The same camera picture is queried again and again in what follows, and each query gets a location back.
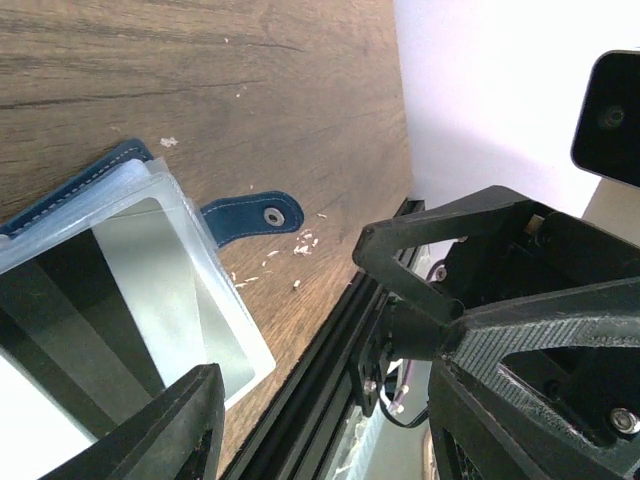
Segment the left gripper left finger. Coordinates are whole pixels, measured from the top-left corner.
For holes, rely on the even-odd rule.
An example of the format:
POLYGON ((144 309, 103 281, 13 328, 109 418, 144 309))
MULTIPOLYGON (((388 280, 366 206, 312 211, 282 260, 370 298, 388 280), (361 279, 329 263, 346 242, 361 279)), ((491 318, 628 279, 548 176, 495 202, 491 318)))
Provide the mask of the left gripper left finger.
POLYGON ((224 432, 220 367, 198 365, 46 479, 214 479, 224 432))

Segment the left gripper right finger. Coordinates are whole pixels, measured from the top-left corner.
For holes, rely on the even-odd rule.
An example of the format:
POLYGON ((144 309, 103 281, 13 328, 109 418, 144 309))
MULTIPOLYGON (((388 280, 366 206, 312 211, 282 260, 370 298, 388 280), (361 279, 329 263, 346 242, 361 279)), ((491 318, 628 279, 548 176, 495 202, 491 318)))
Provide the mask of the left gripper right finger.
POLYGON ((515 406, 442 360, 429 383, 430 429, 441 479, 568 479, 558 416, 515 406))

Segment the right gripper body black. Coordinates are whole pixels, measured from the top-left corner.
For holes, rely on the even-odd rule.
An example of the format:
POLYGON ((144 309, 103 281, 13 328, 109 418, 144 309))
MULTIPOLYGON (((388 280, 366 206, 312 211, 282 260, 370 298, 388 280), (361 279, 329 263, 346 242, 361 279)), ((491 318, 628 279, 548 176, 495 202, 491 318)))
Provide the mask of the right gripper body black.
POLYGON ((442 290, 464 306, 456 323, 488 305, 635 278, 636 246, 530 199, 489 236, 461 237, 446 257, 442 290))

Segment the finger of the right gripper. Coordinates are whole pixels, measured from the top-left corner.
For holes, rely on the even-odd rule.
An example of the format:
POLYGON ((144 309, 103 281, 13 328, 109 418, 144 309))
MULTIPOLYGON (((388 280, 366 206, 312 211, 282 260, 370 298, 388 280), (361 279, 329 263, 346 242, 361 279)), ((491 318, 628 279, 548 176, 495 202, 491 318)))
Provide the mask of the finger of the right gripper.
POLYGON ((493 235, 529 206, 528 197, 504 186, 490 186, 430 210, 366 225, 352 258, 410 306, 446 324, 462 316, 463 304, 403 266, 395 258, 397 252, 461 237, 493 235))
POLYGON ((556 414, 569 478, 638 476, 637 279, 474 309, 437 360, 515 406, 556 414))

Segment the blue card holder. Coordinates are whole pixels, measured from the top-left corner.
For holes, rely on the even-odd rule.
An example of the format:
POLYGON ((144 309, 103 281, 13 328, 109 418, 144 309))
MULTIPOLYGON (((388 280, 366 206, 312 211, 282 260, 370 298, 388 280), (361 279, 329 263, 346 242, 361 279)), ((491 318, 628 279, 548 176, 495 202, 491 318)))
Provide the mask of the blue card holder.
POLYGON ((212 479, 274 358, 218 250, 292 233, 280 191, 196 207, 128 140, 1 227, 1 475, 212 479))

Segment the white card grey stripe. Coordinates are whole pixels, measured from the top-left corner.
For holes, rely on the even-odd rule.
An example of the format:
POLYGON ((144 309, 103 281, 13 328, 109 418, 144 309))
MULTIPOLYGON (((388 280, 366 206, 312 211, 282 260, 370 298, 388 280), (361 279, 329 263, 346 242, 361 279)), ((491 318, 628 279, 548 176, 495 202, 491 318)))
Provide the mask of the white card grey stripe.
POLYGON ((36 479, 193 367, 254 375, 182 209, 147 197, 1 277, 1 475, 36 479))

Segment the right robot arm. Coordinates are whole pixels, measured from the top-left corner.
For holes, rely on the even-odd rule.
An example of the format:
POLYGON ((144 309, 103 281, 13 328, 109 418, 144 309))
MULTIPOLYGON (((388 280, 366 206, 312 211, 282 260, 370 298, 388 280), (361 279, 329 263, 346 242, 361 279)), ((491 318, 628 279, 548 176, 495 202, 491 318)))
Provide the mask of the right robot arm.
POLYGON ((385 354, 431 363, 443 479, 639 475, 639 250, 492 186, 366 226, 385 354))

